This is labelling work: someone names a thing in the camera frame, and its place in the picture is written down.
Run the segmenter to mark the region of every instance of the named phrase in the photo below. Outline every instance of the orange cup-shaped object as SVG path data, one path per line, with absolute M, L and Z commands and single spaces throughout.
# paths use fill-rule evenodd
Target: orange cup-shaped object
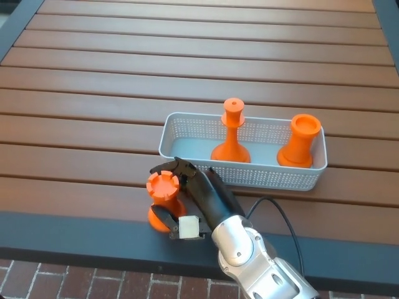
M 279 150 L 277 162 L 281 166 L 310 168 L 313 164 L 310 147 L 321 127 L 320 121 L 312 115 L 296 115 L 291 121 L 290 140 Z
M 153 204 L 164 206 L 174 216 L 181 217 L 186 214 L 186 209 L 177 199 L 179 193 L 179 180 L 170 171 L 162 171 L 161 174 L 153 173 L 147 181 L 147 191 L 154 200 Z M 148 221 L 152 227 L 160 232 L 169 232 L 170 229 L 162 223 L 150 208 Z
M 243 110 L 244 102 L 239 98 L 229 98 L 224 101 L 225 113 L 222 122 L 227 127 L 226 141 L 215 147 L 211 153 L 212 160 L 234 161 L 250 163 L 251 155 L 248 150 L 238 143 L 238 128 L 245 122 Z

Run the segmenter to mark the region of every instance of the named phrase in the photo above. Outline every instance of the orange base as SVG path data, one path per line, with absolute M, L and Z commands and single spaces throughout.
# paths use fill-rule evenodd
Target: orange base
M 249 151 L 243 147 L 242 145 L 238 144 L 238 150 L 232 152 L 231 154 L 228 153 L 229 150 L 226 149 L 226 144 L 222 143 L 214 148 L 211 154 L 212 160 L 219 160 L 219 161 L 232 161 L 232 162 L 242 162 L 242 163 L 250 163 L 251 162 L 251 155 Z
M 281 166 L 288 166 L 288 167 L 298 167 L 298 168 L 310 168 L 312 167 L 313 164 L 313 158 L 312 156 L 309 156 L 309 158 L 302 162 L 302 163 L 295 163 L 292 161 L 289 161 L 284 155 L 283 155 L 284 147 L 281 148 L 277 154 L 277 162 Z
M 178 208 L 179 211 L 178 213 L 175 215 L 176 217 L 181 217 L 186 215 L 186 208 L 183 205 L 183 203 L 181 201 L 179 201 L 178 199 L 174 199 L 177 201 L 178 203 Z M 156 229 L 159 232 L 170 232 L 170 229 L 164 225 L 162 223 L 161 220 L 159 220 L 159 218 L 157 218 L 157 216 L 154 214 L 154 212 L 151 210 L 151 208 L 148 210 L 148 221 L 151 224 L 151 226 Z

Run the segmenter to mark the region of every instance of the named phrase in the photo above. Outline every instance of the black cable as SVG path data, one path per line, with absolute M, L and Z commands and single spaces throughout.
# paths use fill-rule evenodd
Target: black cable
M 299 259 L 299 267 L 300 267 L 300 273 L 302 274 L 303 277 L 305 277 L 305 270 L 304 270 L 304 259 L 302 258 L 302 252 L 300 251 L 300 246 L 299 246 L 299 242 L 298 242 L 298 238 L 297 235 L 294 231 L 294 228 L 292 227 L 291 223 L 289 222 L 286 213 L 282 210 L 281 206 L 271 197 L 269 196 L 263 196 L 261 198 L 259 198 L 254 205 L 252 206 L 252 208 L 250 208 L 246 218 L 249 219 L 250 216 L 252 215 L 252 213 L 255 211 L 256 207 L 262 202 L 262 201 L 270 201 L 272 204 L 274 204 L 274 206 L 279 210 L 281 216 L 284 218 L 289 231 L 291 232 L 292 238 L 294 239 L 294 243 L 295 243 L 295 247 L 297 249 L 297 253 L 298 253 L 298 259 Z

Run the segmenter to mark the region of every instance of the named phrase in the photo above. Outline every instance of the orange candlestick-shaped object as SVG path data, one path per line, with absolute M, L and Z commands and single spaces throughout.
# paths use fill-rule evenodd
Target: orange candlestick-shaped object
M 244 102 L 239 98 L 229 98 L 224 101 L 225 113 L 222 122 L 227 127 L 226 141 L 215 147 L 211 154 L 212 160 L 234 161 L 250 163 L 251 155 L 248 150 L 238 143 L 237 130 L 245 122 Z
M 312 115 L 296 115 L 291 121 L 290 140 L 277 154 L 278 163 L 282 166 L 310 168 L 313 164 L 310 147 L 321 127 L 320 121 Z
M 179 192 L 179 180 L 170 171 L 153 173 L 147 181 L 147 191 L 154 200 L 153 204 L 164 206 L 174 216 L 186 215 L 186 209 L 181 201 L 177 199 Z M 151 210 L 148 211 L 148 221 L 152 227 L 160 232 L 169 232 L 170 229 L 162 223 Z

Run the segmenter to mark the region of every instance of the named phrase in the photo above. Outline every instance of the red brick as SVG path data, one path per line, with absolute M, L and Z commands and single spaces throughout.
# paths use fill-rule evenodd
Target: red brick
M 172 275 L 165 275 L 165 274 L 153 274 L 153 280 L 159 280 L 161 282 L 179 282 L 180 276 L 172 276 Z
M 122 271 L 107 270 L 107 269 L 97 269 L 95 273 L 96 277 L 110 277 L 110 278 L 122 278 Z
M 329 291 L 318 291 L 320 294 L 321 299 L 330 299 L 330 292 Z
M 364 299 L 392 299 L 392 297 L 375 296 L 375 295 L 364 295 Z
M 7 274 L 7 270 L 5 269 L 0 269 L 0 287 L 2 282 L 4 281 L 4 278 L 6 277 Z
M 151 286 L 149 299 L 177 299 L 178 289 L 178 285 L 153 283 Z
M 0 267 L 10 267 L 11 261 L 10 260 L 0 260 Z
M 119 280 L 94 278 L 89 299 L 116 299 L 119 291 Z
M 29 299 L 54 299 L 61 286 L 62 276 L 37 274 Z
M 65 265 L 53 265 L 50 263 L 42 263 L 39 271 L 44 273 L 64 274 L 67 270 Z
M 206 299 L 207 296 L 207 279 L 183 277 L 181 281 L 180 299 Z
M 362 297 L 361 294 L 332 292 L 332 298 L 361 299 L 361 297 Z
M 211 284 L 209 299 L 237 299 L 238 286 L 235 285 L 214 285 Z
M 146 299 L 151 274 L 126 272 L 119 299 Z
M 25 298 L 37 270 L 37 263 L 15 261 L 1 294 L 5 297 Z
M 86 299 L 94 269 L 69 267 L 60 297 Z

